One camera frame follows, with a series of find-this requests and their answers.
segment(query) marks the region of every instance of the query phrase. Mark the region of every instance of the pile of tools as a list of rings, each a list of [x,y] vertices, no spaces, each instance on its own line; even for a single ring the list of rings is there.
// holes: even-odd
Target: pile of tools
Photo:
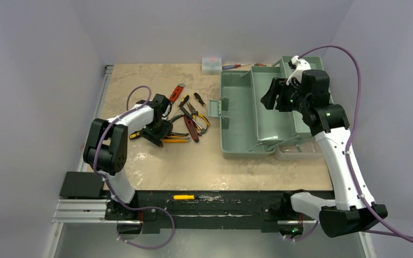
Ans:
[[[183,88],[184,88],[184,83],[180,83],[176,86],[175,90],[171,94],[171,96],[169,98],[169,100],[170,100],[170,110],[168,111],[168,113],[171,112],[172,106],[175,103],[175,101],[178,99],[178,97],[180,96]],[[194,93],[194,98],[203,107],[206,106],[205,102],[203,102],[202,98],[200,97],[200,95],[198,93]],[[206,116],[199,113],[194,108],[194,106],[192,106],[192,104],[188,102],[188,100],[189,100],[189,95],[185,95],[181,99],[181,102],[178,105],[178,109],[176,110],[175,114],[172,116],[171,119],[168,119],[168,121],[173,124],[175,121],[177,121],[178,119],[183,117],[184,123],[186,124],[186,127],[187,127],[189,133],[170,132],[169,135],[167,135],[166,137],[164,137],[162,139],[162,142],[180,144],[180,143],[190,142],[191,139],[194,142],[199,142],[199,137],[204,135],[207,132],[208,128],[210,127],[210,122],[208,121]],[[187,111],[184,108],[184,105],[188,106],[189,111]],[[180,111],[180,110],[183,112],[183,114],[178,114],[177,115],[178,111]],[[205,121],[206,127],[203,127],[202,125],[200,125],[198,123],[198,121],[197,121],[198,118],[201,118],[201,119],[203,119],[203,121]],[[131,134],[129,136],[129,139],[134,140],[134,139],[137,139],[139,137],[140,137],[140,132],[134,132],[133,134]]]

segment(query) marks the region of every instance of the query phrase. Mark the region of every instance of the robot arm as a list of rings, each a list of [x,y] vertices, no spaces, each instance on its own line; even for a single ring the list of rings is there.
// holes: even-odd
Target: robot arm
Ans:
[[[121,117],[120,121],[112,126],[105,138],[110,139],[110,143],[102,145],[97,161],[97,172],[107,178],[116,195],[126,204],[131,202],[135,194],[124,171],[129,135],[140,131],[140,136],[162,147],[162,138],[173,128],[170,122],[163,119],[169,106],[169,100],[165,96],[156,94],[146,106],[140,106],[141,102],[134,106],[137,108],[135,112]],[[114,117],[108,120],[97,118],[91,124],[83,152],[83,160],[91,167],[101,135],[113,120]]]
[[[300,212],[321,223],[329,237],[370,229],[378,223],[358,198],[357,189],[346,163],[345,146],[351,133],[342,106],[330,104],[330,78],[325,71],[312,70],[298,56],[289,63],[294,72],[288,79],[274,78],[270,89],[261,99],[266,109],[280,112],[300,112],[303,121],[319,143],[329,169],[335,200],[325,200],[301,191],[286,196],[286,213]],[[349,156],[355,175],[369,205],[382,217],[387,216],[385,205],[375,204],[362,178],[352,147]]]

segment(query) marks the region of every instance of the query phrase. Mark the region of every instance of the beige table surface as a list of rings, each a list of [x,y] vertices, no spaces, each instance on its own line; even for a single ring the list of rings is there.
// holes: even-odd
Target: beige table surface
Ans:
[[[209,99],[219,98],[220,76],[202,75],[200,64],[116,64],[100,117],[123,113],[129,92],[139,85],[150,86],[153,95],[169,96],[180,82],[186,84],[182,96],[198,92],[207,105]],[[146,96],[145,89],[138,90],[130,106]],[[190,102],[208,115],[194,99]],[[164,144],[160,148],[143,138],[129,141],[125,171],[131,184],[139,190],[332,189],[324,159],[280,161],[274,155],[263,160],[224,159],[219,120],[209,120],[211,126],[197,144]],[[187,132],[182,119],[174,123],[173,131]]]

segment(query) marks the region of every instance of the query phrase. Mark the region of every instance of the open toolbox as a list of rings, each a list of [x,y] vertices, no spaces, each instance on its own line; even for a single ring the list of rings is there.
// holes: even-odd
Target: open toolbox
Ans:
[[[292,73],[290,58],[282,56],[279,67],[253,66],[249,71],[221,72],[220,99],[210,100],[209,116],[220,119],[225,158],[261,159],[279,146],[298,146],[312,138],[300,113],[266,110],[260,103],[274,77],[287,78]],[[305,60],[312,69],[323,69],[319,56],[307,56]]]

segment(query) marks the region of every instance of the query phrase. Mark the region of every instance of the gray floor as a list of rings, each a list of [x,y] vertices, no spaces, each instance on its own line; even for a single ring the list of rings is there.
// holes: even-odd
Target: gray floor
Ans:
[[[134,242],[154,245],[160,235],[141,235]],[[141,250],[116,241],[114,224],[65,224],[56,257],[365,257],[358,234],[330,239],[317,228],[312,236],[292,244],[281,235],[257,230],[177,230],[158,250]]]

